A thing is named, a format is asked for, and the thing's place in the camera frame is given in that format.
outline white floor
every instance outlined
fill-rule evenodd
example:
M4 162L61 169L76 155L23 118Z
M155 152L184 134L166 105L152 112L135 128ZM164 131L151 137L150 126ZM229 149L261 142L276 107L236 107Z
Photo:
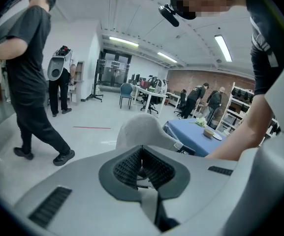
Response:
M119 106L119 94L104 92L102 103L96 99L71 105L72 112L53 118L48 108L49 120L61 134L70 147L75 150L78 160L95 154L115 149L118 132L122 123L141 113L141 103L136 102L128 109L127 100L123 99L122 108ZM166 121L176 119L174 107L164 106L158 121L163 126ZM106 127L110 129L88 129L81 127ZM22 144L20 132L14 134L13 139L5 144L0 152L0 197L14 205L30 188L53 174L61 167L53 165L52 160L58 153L49 145L37 138L32 138L32 151L35 155L32 161L14 155L12 148Z

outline sleeve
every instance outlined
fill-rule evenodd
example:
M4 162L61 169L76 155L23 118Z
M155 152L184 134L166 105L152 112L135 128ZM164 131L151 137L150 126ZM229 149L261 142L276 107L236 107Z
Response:
M6 38L11 39L17 37L24 40L29 45L40 25L42 16L41 10L42 8L39 6L28 8L10 29Z
M204 96L204 94L205 94L205 88L204 87L202 87L201 88L201 94L200 94L200 96L199 96L199 98L203 98L203 96Z
M279 67L271 67L267 54L258 50L254 45L251 50L255 91L254 95L265 94L281 73Z
M76 55L75 52L73 52L73 53L72 53L72 62L71 62L71 65L77 66L77 63L78 63L77 55Z
M207 103L210 101L211 97L212 97L216 92L217 92L217 91L214 90L214 91L210 94L210 96L209 96L209 97L207 98L207 100L206 100Z

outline black pants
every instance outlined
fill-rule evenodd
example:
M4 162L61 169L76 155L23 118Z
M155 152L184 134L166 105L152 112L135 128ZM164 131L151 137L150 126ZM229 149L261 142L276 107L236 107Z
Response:
M194 99L187 99L186 106L181 112L181 117L184 117L184 119L187 119L189 114L191 114L192 110L194 109L196 104L196 100Z
M51 145L61 154L68 154L70 147L52 127L44 107L15 107L17 124L23 139L22 150L29 153L32 148L32 135Z
M61 76L56 81L49 81L49 98L51 112L57 114L58 107L58 88L61 90L61 110L67 110L67 90L69 82L69 72L63 68Z

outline blue chair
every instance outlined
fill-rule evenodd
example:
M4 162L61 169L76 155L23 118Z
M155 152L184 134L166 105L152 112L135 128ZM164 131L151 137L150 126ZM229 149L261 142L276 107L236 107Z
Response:
M129 83L123 83L120 87L120 108L122 107L122 98L128 98L128 103L127 105L129 106L128 109L131 108L131 101L132 101L132 96L131 93L133 91L132 86Z

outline fluorescent light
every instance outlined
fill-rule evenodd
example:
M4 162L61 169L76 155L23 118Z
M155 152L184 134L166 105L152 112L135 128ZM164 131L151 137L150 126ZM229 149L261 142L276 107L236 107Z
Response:
M227 62L232 62L229 50L227 48L227 45L222 37L222 35L216 35L215 36L215 40L217 41L218 45L221 48L222 53L224 54L224 57L226 59Z
M172 59L171 57L168 57L167 55L163 54L163 53L157 53L160 56L163 56L164 58L174 62L174 63L178 63L177 61L175 61L174 59Z
M127 41L127 40L124 40L124 39L120 39L120 38L116 38L116 37L109 37L109 39L116 40L116 41L119 41L119 42L122 42L122 43L125 43L125 44L129 44L129 45L133 45L133 46L138 47L138 44L135 44L133 42L130 42L130 41Z

